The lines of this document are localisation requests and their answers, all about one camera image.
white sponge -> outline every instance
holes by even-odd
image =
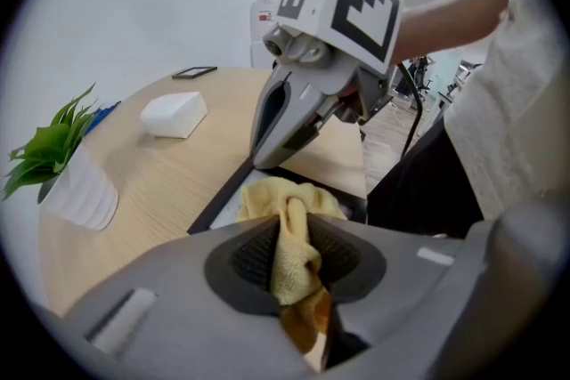
[[[199,92],[171,93],[144,107],[142,128],[154,136],[188,138],[206,113],[206,103]]]

blue object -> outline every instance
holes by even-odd
[[[84,136],[87,136],[89,134],[89,132],[91,132],[96,126],[99,125],[99,123],[106,118],[112,110],[114,110],[117,105],[119,105],[120,101],[118,101],[117,103],[115,103],[113,106],[109,107],[109,108],[105,108],[105,109],[98,109],[95,111],[95,119],[94,121],[91,123],[91,125],[89,126],[89,128],[87,129],[87,131],[85,132]]]

white shirt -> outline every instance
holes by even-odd
[[[509,0],[483,66],[445,111],[484,218],[570,186],[567,36],[549,0]]]

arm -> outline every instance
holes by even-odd
[[[509,0],[436,0],[403,13],[392,63],[488,36]]]

wooden table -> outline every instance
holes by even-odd
[[[248,156],[257,98],[269,72],[219,69],[195,80],[160,79],[120,103],[86,138],[118,189],[102,231],[40,214],[40,264],[49,307],[62,316],[91,287],[151,248],[187,236],[206,204]],[[154,138],[139,114],[153,98],[200,91],[208,114],[186,140]],[[282,165],[366,198],[358,125],[332,118],[320,136]]]

